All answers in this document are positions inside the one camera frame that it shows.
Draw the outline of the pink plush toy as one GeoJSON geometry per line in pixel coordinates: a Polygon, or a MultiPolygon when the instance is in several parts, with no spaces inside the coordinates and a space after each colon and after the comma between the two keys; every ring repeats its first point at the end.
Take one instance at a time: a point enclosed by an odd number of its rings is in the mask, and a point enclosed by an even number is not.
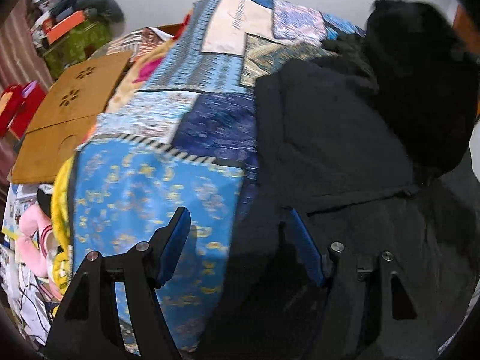
{"type": "Polygon", "coordinates": [[[26,267],[37,278],[48,280],[53,297],[61,301],[63,295],[53,275],[59,243],[53,233],[52,222],[37,203],[30,205],[19,219],[17,247],[26,267]]]}

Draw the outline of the yellow blanket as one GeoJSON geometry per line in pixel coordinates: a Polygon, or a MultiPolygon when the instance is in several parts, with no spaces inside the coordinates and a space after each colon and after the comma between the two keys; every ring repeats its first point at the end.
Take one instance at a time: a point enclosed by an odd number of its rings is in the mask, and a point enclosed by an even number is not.
{"type": "Polygon", "coordinates": [[[53,281],[62,295],[66,293],[72,280],[73,246],[68,211],[68,186],[74,159],[75,156],[69,158],[58,171],[50,204],[52,230],[62,249],[54,259],[53,281]]]}

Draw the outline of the black zip hoodie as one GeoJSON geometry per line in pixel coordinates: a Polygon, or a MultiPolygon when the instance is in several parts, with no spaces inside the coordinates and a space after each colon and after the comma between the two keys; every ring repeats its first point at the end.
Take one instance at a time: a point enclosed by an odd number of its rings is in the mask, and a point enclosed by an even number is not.
{"type": "Polygon", "coordinates": [[[325,47],[256,81],[258,193],[197,359],[305,359],[320,305],[288,240],[292,209],[358,254],[391,251],[438,355],[465,317],[479,280],[477,62],[425,2],[377,0],[365,35],[325,47]]]}

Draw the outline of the orange box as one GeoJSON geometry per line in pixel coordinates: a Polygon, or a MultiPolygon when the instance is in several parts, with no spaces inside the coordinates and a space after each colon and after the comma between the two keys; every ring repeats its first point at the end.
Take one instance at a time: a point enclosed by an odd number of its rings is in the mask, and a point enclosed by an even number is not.
{"type": "Polygon", "coordinates": [[[74,29],[74,27],[82,24],[85,20],[86,17],[82,10],[75,11],[69,17],[63,19],[58,24],[55,24],[55,26],[53,26],[52,29],[49,30],[46,35],[48,43],[52,45],[63,35],[74,29]]]}

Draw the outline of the wooden laptop tray table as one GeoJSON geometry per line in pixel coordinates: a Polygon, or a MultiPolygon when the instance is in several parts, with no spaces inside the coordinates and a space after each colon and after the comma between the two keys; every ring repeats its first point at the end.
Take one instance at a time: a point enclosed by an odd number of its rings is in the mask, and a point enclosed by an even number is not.
{"type": "Polygon", "coordinates": [[[16,163],[14,184],[51,183],[106,107],[131,57],[123,51],[67,68],[30,122],[16,163]]]}

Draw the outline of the blue patchwork bed quilt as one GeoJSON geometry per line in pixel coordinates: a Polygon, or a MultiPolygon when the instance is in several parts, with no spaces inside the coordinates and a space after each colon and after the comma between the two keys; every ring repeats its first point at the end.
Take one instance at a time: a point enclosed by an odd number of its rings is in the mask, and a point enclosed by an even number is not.
{"type": "Polygon", "coordinates": [[[223,289],[235,219],[256,195],[257,78],[362,29],[279,0],[198,0],[185,30],[124,105],[97,117],[72,169],[72,265],[122,254],[179,206],[193,228],[157,292],[176,346],[194,351],[223,289]]]}

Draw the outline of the dark green plush pillow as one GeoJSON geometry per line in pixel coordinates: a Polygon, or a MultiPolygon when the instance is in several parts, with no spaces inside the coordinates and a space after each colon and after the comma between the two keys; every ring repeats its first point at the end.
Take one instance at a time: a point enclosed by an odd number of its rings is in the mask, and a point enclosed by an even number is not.
{"type": "Polygon", "coordinates": [[[113,24],[125,20],[125,15],[116,0],[76,0],[74,8],[76,11],[95,9],[98,15],[113,24]]]}

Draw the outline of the striped red curtain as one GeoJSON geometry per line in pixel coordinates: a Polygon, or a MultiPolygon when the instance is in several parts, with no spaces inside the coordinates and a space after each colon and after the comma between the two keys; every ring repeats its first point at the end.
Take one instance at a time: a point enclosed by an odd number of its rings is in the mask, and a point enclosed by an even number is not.
{"type": "Polygon", "coordinates": [[[19,0],[1,26],[1,90],[36,81],[47,91],[53,84],[44,59],[33,45],[27,21],[27,0],[19,0]]]}

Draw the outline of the striped folded cloth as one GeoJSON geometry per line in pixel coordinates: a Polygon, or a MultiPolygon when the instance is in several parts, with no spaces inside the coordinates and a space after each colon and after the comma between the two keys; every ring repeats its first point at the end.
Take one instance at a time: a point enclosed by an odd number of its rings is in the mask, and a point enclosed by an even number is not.
{"type": "Polygon", "coordinates": [[[127,33],[118,37],[104,46],[97,49],[91,56],[91,59],[100,58],[105,55],[112,55],[119,52],[130,51],[130,63],[136,62],[140,57],[148,54],[155,47],[165,43],[173,35],[168,34],[158,28],[145,27],[127,33]]]}

